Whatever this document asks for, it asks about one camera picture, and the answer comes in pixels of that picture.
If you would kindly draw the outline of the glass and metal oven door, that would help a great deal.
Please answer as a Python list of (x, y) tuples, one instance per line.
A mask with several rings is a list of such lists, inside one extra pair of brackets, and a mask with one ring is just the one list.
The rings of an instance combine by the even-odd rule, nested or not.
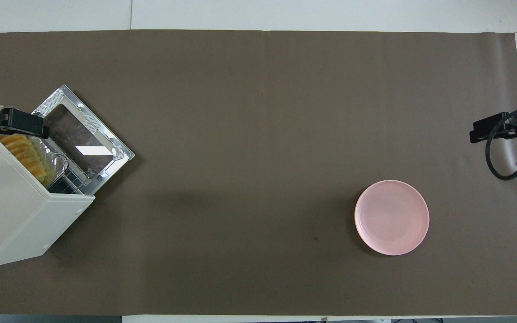
[(91, 184), (94, 195), (135, 157), (66, 85), (55, 90), (33, 114), (44, 118), (44, 125), (50, 128), (48, 139), (60, 153), (95, 174)]

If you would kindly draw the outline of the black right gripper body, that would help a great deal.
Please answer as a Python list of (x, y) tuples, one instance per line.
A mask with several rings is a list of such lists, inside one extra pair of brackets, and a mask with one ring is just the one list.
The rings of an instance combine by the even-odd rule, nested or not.
[(511, 113), (497, 113), (473, 123), (473, 129), (469, 133), (470, 143), (478, 143), (491, 137), (517, 139), (517, 110)]

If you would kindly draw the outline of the pink round plate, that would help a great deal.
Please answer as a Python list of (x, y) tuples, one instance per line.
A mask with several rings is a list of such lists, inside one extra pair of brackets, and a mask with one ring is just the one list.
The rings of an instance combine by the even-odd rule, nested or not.
[(365, 188), (353, 217), (363, 243), (386, 256), (414, 251), (429, 230), (425, 199), (411, 185), (398, 180), (382, 180)]

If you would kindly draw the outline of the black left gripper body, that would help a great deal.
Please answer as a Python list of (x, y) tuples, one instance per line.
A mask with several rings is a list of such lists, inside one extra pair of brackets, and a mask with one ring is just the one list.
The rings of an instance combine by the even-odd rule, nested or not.
[(15, 108), (0, 110), (0, 135), (29, 135), (42, 139), (49, 138), (49, 127), (44, 119)]

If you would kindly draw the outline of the white toaster oven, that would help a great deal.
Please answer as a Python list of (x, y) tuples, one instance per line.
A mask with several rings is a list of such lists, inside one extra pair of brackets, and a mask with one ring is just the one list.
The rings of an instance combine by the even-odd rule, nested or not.
[(0, 143), (0, 265), (43, 255), (94, 199), (48, 192)]

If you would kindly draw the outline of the aluminium foil tray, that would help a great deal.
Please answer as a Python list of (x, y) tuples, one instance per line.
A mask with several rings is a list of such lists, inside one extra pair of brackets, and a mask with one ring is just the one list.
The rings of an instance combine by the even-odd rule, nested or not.
[(52, 145), (49, 139), (29, 135), (27, 135), (27, 139), (32, 143), (46, 173), (42, 185), (49, 189), (65, 174), (69, 166), (68, 159)]

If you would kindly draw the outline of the brown paper table mat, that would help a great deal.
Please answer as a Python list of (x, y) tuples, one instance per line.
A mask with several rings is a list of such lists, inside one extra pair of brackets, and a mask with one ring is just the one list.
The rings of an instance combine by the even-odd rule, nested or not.
[[(0, 104), (67, 85), (135, 158), (0, 314), (517, 315), (517, 179), (472, 123), (517, 108), (513, 34), (0, 33)], [(359, 237), (363, 190), (421, 193), (421, 245)]]

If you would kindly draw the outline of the golden sliced bread loaf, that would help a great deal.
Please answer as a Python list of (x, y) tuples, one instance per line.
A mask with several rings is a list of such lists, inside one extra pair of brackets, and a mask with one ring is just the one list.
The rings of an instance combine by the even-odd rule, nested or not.
[(0, 135), (0, 143), (30, 172), (39, 183), (47, 176), (46, 169), (33, 143), (26, 135)]

